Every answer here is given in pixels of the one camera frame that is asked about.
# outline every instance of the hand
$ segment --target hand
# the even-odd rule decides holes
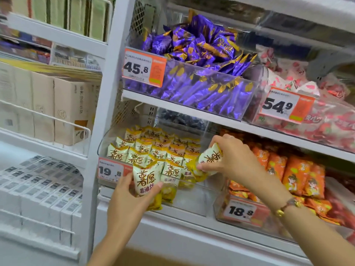
[[[265,169],[247,145],[235,137],[224,134],[223,137],[215,135],[209,145],[218,143],[223,152],[222,161],[200,163],[197,169],[203,171],[217,171],[229,179],[251,188],[257,181],[254,177],[264,176]]]
[[[150,202],[162,189],[163,183],[159,182],[144,196],[134,197],[129,192],[133,174],[121,177],[113,192],[107,210],[107,235],[119,233],[127,241],[138,227],[142,216]]]

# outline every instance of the brown floor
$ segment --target brown floor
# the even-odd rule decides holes
[[[126,248],[115,266],[197,266]]]

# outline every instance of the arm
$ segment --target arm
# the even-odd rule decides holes
[[[272,213],[293,198],[277,177],[265,171],[242,141],[225,134],[215,136],[210,146],[213,143],[218,143],[223,151],[222,161],[201,163],[198,169],[221,172],[246,186]],[[284,213],[280,221],[315,266],[355,265],[355,247],[306,207],[289,206]]]
[[[142,216],[163,183],[156,184],[146,195],[136,198],[128,189],[132,173],[121,177],[107,210],[107,232],[96,246],[87,266],[113,266],[138,227]]]

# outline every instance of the forearm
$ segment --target forearm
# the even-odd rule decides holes
[[[122,235],[121,237],[114,237],[120,235],[110,233],[96,246],[93,251],[90,261],[87,266],[113,266],[118,256],[129,241],[129,237]]]
[[[265,174],[255,185],[256,195],[275,213],[292,198],[278,178]],[[355,247],[308,208],[289,206],[281,223],[315,266],[355,265]]]

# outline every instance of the bracelet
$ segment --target bracelet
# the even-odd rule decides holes
[[[295,198],[292,198],[292,199],[289,199],[287,202],[286,202],[286,205],[281,207],[279,210],[276,211],[276,215],[278,217],[283,217],[283,215],[285,214],[284,211],[285,209],[288,207],[288,206],[296,206],[298,208],[301,207],[301,203],[299,201],[297,201]]]

